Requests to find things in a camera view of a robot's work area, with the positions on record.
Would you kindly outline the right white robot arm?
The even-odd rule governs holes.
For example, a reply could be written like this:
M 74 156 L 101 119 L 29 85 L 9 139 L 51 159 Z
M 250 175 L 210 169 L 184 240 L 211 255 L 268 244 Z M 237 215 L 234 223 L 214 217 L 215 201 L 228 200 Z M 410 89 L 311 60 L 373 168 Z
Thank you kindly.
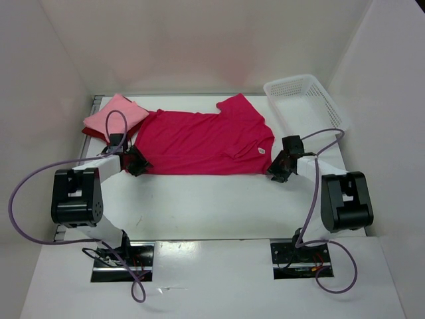
M 289 181 L 291 175 L 304 177 L 314 184 L 313 197 L 304 224 L 296 234 L 294 248 L 331 242 L 330 235 L 341 231 L 356 231 L 373 224 L 374 213 L 367 179 L 360 171 L 339 169 L 321 160 L 321 155 L 345 135 L 341 129 L 334 129 L 339 135 L 335 140 L 317 152 L 305 151 L 303 141 L 328 129 L 312 133 L 304 138 L 287 136 L 282 138 L 283 150 L 277 155 L 268 174 L 278 183 Z M 316 207 L 319 207 L 319 223 L 325 232 L 320 238 L 305 241 L 309 225 L 313 222 Z

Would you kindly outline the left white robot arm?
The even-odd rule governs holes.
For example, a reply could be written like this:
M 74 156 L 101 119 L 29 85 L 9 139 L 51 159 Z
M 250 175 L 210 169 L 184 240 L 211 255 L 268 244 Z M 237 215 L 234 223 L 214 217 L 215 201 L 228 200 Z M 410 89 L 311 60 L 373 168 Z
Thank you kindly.
M 127 233 L 104 215 L 102 183 L 122 171 L 138 177 L 151 167 L 136 146 L 129 145 L 126 134 L 112 134 L 101 158 L 55 172 L 52 221 L 96 239 L 99 250 L 111 259 L 114 255 L 108 251 L 110 248 L 124 260 L 132 258 Z

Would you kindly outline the light pink t-shirt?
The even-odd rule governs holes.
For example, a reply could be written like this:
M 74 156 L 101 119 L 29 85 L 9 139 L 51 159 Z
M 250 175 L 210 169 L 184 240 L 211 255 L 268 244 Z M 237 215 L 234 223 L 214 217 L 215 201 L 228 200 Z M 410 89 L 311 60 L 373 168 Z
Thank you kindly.
M 149 112 L 126 97 L 115 94 L 97 113 L 84 119 L 82 133 L 109 142 L 109 135 L 133 136 Z

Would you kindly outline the dark red t-shirt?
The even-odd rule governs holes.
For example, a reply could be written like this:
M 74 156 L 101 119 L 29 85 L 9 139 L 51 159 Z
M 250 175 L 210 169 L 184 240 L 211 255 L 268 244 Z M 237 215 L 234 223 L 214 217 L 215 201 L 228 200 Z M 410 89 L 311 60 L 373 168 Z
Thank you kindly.
M 140 129 L 143 121 L 151 114 L 146 110 L 141 112 L 130 111 L 122 112 L 124 114 L 125 120 L 122 115 L 117 112 L 113 112 L 109 119 L 107 118 L 107 113 L 100 113 L 100 115 L 95 114 L 93 116 L 87 117 L 84 120 L 84 128 L 82 133 L 103 140 L 106 143 L 109 143 L 107 137 L 107 131 L 111 134 L 122 134 L 124 129 L 127 128 L 127 136 L 131 138 L 137 131 Z

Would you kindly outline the magenta t-shirt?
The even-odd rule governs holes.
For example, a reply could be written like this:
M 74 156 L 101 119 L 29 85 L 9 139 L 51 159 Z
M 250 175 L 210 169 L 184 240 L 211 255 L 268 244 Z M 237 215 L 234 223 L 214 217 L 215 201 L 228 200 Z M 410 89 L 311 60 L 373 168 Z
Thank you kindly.
M 243 94 L 216 105 L 218 113 L 151 111 L 135 139 L 156 175 L 265 174 L 275 140 Z

